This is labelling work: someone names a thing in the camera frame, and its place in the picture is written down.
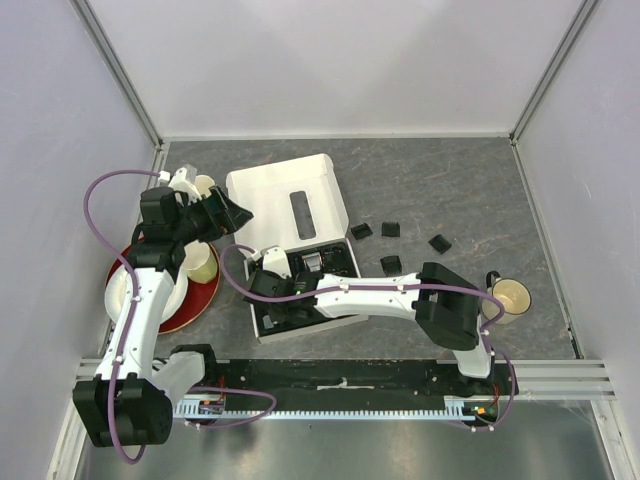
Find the small white oil bottle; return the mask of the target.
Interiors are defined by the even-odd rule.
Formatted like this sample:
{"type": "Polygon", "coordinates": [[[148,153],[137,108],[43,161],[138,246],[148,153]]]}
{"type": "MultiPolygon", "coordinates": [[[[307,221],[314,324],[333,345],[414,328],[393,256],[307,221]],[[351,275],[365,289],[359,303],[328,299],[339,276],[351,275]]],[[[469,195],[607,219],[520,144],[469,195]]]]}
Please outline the small white oil bottle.
{"type": "Polygon", "coordinates": [[[273,322],[271,321],[271,319],[270,319],[270,317],[269,317],[269,316],[264,316],[264,317],[262,318],[262,321],[263,321],[263,324],[264,324],[264,328],[265,328],[266,330],[271,330],[271,329],[273,329],[273,328],[274,328],[274,324],[273,324],[273,322]]]}

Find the black silver hair clipper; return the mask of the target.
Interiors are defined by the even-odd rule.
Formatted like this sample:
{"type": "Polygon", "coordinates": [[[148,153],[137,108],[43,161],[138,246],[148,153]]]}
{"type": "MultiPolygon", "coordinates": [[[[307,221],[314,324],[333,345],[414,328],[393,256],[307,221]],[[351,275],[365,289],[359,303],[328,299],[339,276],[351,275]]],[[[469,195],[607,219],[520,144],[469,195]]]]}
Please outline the black silver hair clipper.
{"type": "Polygon", "coordinates": [[[323,259],[320,252],[308,253],[301,256],[305,269],[309,272],[321,272],[323,259]]]}

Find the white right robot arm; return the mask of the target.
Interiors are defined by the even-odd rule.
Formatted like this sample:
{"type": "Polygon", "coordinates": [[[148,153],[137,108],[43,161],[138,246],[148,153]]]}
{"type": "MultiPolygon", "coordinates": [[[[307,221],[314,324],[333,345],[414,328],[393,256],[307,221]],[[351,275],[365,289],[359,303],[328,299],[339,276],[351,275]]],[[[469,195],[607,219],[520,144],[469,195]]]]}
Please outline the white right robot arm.
{"type": "Polygon", "coordinates": [[[384,278],[343,277],[319,270],[294,276],[267,265],[267,252],[246,285],[228,272],[231,250],[255,254],[252,247],[232,244],[220,255],[223,277],[246,301],[264,310],[271,320],[289,324],[335,320],[352,316],[384,316],[416,323],[436,345],[453,352],[458,381],[467,392],[483,392],[494,381],[493,353],[486,339],[491,320],[480,320],[481,303],[488,301],[504,314],[491,294],[435,262],[419,272],[384,278]]]}

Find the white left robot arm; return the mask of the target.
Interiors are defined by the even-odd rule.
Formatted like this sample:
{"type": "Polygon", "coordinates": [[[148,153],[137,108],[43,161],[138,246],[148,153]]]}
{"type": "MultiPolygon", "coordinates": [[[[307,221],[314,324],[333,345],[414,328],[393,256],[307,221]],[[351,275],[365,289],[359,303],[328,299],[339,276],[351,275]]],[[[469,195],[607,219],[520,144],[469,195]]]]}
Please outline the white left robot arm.
{"type": "Polygon", "coordinates": [[[198,344],[174,351],[161,370],[154,349],[165,306],[179,277],[185,248],[240,230],[252,213],[217,187],[192,200],[168,186],[140,198],[124,266],[129,277],[112,341],[90,380],[77,382],[73,402],[96,447],[160,445],[172,429],[173,410],[192,387],[208,393],[219,382],[211,348],[198,344]]]}

